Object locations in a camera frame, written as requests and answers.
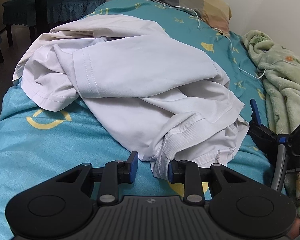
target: bed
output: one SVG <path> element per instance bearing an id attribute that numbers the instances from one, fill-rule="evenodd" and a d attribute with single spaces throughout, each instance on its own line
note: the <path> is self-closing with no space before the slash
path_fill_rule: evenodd
<path id="1" fill-rule="evenodd" d="M 174 8 L 164 9 L 161 3 L 149 0 L 112 0 L 86 17 L 97 14 L 125 14 L 156 21 L 170 37 L 205 51 L 226 71 L 230 90 L 246 104 L 241 116 L 251 120 L 250 99 L 254 98 L 261 121 L 267 125 L 262 82 L 239 70 L 256 73 L 240 36 L 230 33 L 232 52 L 224 35 L 213 29 L 198 29 L 196 17 Z M 209 26 L 201 22 L 201 27 Z M 3 99 L 0 116 L 0 240 L 12 237 L 4 210 L 15 194 L 80 163 L 101 167 L 128 156 L 129 152 L 110 136 L 80 98 L 60 112 L 49 112 L 27 97 L 20 80 L 15 82 Z M 266 185 L 272 180 L 273 168 L 250 136 L 245 137 L 228 167 Z M 206 199 L 211 198 L 207 184 L 203 188 Z M 121 195 L 182 195 L 183 185 L 154 178 L 150 164 L 139 161 L 135 183 L 120 185 L 119 191 Z"/>

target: black post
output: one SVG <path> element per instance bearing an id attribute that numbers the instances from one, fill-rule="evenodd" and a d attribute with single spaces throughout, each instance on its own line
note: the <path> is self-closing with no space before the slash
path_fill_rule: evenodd
<path id="1" fill-rule="evenodd" d="M 38 36 L 49 32 L 47 0 L 35 0 L 35 17 Z"/>

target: silver screw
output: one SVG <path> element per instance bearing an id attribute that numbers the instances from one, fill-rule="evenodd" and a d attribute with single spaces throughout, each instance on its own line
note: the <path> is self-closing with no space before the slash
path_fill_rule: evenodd
<path id="1" fill-rule="evenodd" d="M 193 203 L 198 203 L 202 200 L 202 197 L 196 194 L 189 195 L 187 200 Z"/>
<path id="2" fill-rule="evenodd" d="M 105 194 L 105 195 L 102 195 L 99 199 L 103 203 L 110 203 L 110 202 L 113 202 L 115 200 L 115 197 L 112 196 L 112 195 L 109 195 L 109 194 Z"/>

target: blanket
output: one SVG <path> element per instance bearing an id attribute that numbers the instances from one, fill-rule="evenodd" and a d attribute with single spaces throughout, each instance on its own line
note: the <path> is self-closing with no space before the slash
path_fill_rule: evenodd
<path id="1" fill-rule="evenodd" d="M 300 58 L 263 32 L 253 30 L 242 38 L 258 71 L 265 76 L 269 128 L 276 134 L 291 133 L 300 124 Z M 300 216 L 300 175 L 287 175 L 285 187 Z"/>

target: orange flower print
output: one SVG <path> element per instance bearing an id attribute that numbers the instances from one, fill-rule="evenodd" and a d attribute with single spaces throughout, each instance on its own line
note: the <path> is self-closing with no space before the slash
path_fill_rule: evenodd
<path id="1" fill-rule="evenodd" d="M 286 60 L 287 60 L 287 61 L 293 61 L 293 57 L 287 56 L 287 57 L 286 57 Z"/>

